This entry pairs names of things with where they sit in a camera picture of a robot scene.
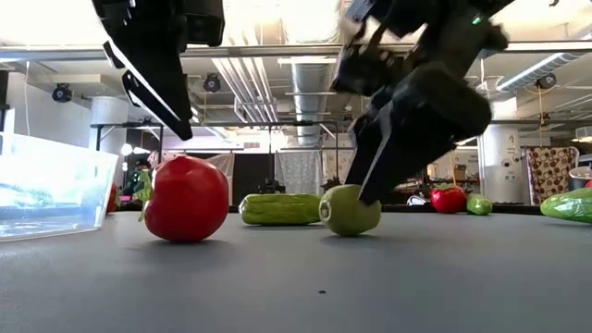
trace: security camera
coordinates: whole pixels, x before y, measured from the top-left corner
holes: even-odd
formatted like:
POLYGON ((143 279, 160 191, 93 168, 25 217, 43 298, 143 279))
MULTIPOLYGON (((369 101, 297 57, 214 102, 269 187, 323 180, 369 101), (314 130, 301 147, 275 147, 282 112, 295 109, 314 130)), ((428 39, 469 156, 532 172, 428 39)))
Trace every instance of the security camera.
POLYGON ((52 93, 52 98, 58 103, 67 103, 72 100, 72 91, 68 83, 58 83, 52 93))
POLYGON ((557 84, 557 77, 553 73, 549 73, 544 77, 536 80, 535 86, 540 89, 551 89, 557 84))
POLYGON ((203 89, 209 93, 216 93, 220 90, 220 79, 215 73, 209 73, 203 82, 203 89))

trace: zucchini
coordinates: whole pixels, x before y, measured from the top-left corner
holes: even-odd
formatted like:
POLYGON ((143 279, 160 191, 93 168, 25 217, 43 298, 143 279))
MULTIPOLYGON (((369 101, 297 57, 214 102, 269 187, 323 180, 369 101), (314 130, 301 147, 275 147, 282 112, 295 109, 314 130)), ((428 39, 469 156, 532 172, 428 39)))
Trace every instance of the zucchini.
POLYGON ((312 194, 249 194, 239 206, 242 221, 259 226, 303 226, 321 220, 321 199, 312 194))

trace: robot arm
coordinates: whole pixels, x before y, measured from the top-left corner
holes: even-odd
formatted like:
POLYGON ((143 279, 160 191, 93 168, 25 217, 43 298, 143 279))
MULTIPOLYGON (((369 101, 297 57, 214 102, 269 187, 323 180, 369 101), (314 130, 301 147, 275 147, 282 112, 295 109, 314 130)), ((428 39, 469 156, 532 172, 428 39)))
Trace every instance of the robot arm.
POLYGON ((188 44, 219 46, 224 31, 222 0, 92 0, 109 40, 105 53, 125 68, 123 86, 182 140, 192 137, 187 79, 179 60, 188 44))
POLYGON ((346 19, 362 30, 343 46, 337 92, 372 96, 351 125, 356 147, 346 183, 362 185, 372 204, 427 164, 482 134, 491 121, 486 98, 464 80, 483 50, 508 46, 490 17, 512 0, 354 0, 346 19), (380 22, 360 44, 365 22, 380 22), (398 37, 425 30, 405 57, 379 47, 385 31, 398 37))

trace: green vegetable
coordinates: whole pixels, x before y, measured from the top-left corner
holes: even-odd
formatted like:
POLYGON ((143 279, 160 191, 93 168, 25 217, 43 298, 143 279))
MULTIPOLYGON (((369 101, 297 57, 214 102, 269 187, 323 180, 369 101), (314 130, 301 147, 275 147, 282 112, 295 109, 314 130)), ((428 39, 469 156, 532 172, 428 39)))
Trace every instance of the green vegetable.
POLYGON ((380 202, 365 205, 358 200, 360 185, 340 185, 331 188, 321 198, 319 215, 334 233, 353 237, 376 228, 380 221, 380 202))
POLYGON ((493 210, 493 203, 481 194, 472 193, 466 201, 466 210, 479 216, 486 216, 493 210))
POLYGON ((248 225, 302 226, 321 220, 319 202, 312 194, 249 194, 242 199, 239 212, 248 225))
POLYGON ((540 205, 545 216, 592 223, 592 188, 583 188, 549 197, 540 205))
POLYGON ((133 193, 133 199, 142 202, 142 213, 140 214, 140 217, 138 217, 138 222, 142 222, 144 220, 144 210, 146 209, 146 204, 148 204, 148 201, 152 199, 154 190, 152 188, 152 181, 150 180, 149 171, 141 171, 138 181, 141 181, 143 186, 139 191, 133 193))

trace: green apple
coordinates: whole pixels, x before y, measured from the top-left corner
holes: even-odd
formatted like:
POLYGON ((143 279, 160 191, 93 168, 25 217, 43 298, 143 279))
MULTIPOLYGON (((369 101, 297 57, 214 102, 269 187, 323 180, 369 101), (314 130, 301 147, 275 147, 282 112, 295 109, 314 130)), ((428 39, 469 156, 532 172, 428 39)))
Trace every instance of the green apple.
POLYGON ((380 221, 381 204, 366 205, 358 200, 360 185, 339 185, 321 198, 321 221, 334 233, 354 237, 376 228, 380 221))

